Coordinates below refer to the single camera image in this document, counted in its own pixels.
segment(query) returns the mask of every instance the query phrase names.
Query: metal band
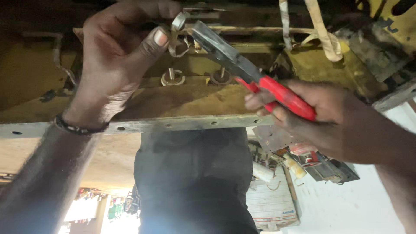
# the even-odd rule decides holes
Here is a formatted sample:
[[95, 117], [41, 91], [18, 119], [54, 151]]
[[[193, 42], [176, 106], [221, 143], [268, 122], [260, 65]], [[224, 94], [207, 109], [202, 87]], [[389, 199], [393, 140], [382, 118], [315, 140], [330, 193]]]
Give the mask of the metal band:
[[73, 126], [73, 125], [67, 124], [62, 119], [62, 114], [56, 115], [56, 117], [55, 117], [55, 124], [58, 127], [63, 128], [65, 130], [69, 131], [70, 133], [74, 133], [74, 134], [81, 135], [81, 136], [88, 136], [88, 135], [92, 135], [92, 134], [95, 134], [95, 133], [105, 132], [105, 130], [107, 130], [108, 125], [109, 125], [109, 123], [107, 123], [101, 129], [87, 129], [87, 128], [82, 128], [82, 127], [78, 127], [78, 126]]

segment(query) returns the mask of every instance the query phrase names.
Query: person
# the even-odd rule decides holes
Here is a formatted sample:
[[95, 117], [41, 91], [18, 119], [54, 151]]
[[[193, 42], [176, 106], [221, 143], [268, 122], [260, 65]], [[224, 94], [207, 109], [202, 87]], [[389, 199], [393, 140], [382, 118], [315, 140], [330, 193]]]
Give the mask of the person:
[[[148, 34], [132, 28], [180, 11], [169, 0], [120, 2], [85, 22], [77, 93], [0, 194], [2, 233], [59, 230], [101, 132], [167, 49], [169, 33], [162, 27]], [[334, 85], [297, 80], [286, 85], [315, 108], [317, 120], [278, 106], [271, 113], [275, 123], [328, 157], [375, 164], [406, 231], [416, 232], [416, 136]], [[264, 90], [245, 98], [259, 115], [269, 114], [262, 106], [273, 100]], [[140, 232], [257, 233], [245, 205], [251, 160], [245, 129], [143, 133], [134, 165]]]

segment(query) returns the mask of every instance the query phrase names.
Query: white wall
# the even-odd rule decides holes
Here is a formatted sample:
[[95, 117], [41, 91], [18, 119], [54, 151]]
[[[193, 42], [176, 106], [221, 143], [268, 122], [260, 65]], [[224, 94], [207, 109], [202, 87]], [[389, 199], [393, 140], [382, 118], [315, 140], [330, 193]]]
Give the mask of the white wall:
[[[404, 103], [384, 113], [397, 125], [416, 133], [416, 113]], [[316, 182], [309, 174], [294, 184], [301, 224], [282, 234], [404, 234], [374, 165], [353, 165], [361, 178], [344, 185]]]

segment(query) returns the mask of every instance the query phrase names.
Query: red pliers handle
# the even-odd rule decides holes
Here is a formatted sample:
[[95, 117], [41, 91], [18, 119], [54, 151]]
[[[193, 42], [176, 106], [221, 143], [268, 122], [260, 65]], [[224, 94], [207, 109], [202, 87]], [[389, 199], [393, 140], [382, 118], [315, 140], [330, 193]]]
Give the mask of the red pliers handle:
[[[260, 92], [260, 88], [265, 88], [274, 95], [280, 104], [285, 106], [291, 112], [310, 121], [315, 121], [316, 119], [316, 113], [313, 107], [306, 103], [302, 98], [297, 96], [293, 91], [281, 85], [279, 82], [273, 80], [267, 75], [260, 78], [260, 82], [258, 84], [256, 84], [254, 81], [248, 84], [243, 79], [238, 77], [235, 78], [235, 80], [240, 84], [246, 86], [253, 93]], [[271, 102], [266, 104], [264, 107], [267, 111], [272, 112], [276, 106], [277, 102]]]

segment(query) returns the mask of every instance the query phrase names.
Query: pliers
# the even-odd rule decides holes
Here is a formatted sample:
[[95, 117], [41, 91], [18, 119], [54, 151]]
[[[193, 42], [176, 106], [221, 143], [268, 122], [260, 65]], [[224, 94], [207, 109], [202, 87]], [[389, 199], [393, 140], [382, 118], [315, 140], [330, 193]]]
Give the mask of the pliers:
[[[192, 27], [191, 33], [192, 37], [208, 52], [211, 60], [228, 68], [234, 75], [240, 77], [236, 80], [245, 85], [250, 91], [257, 93], [260, 88], [264, 88], [274, 95], [281, 105], [293, 113], [307, 120], [315, 121], [316, 113], [313, 107], [290, 89], [262, 74], [258, 67], [240, 55], [234, 47], [207, 25], [197, 21]], [[271, 112], [277, 105], [277, 102], [271, 102], [266, 104], [265, 108]]]

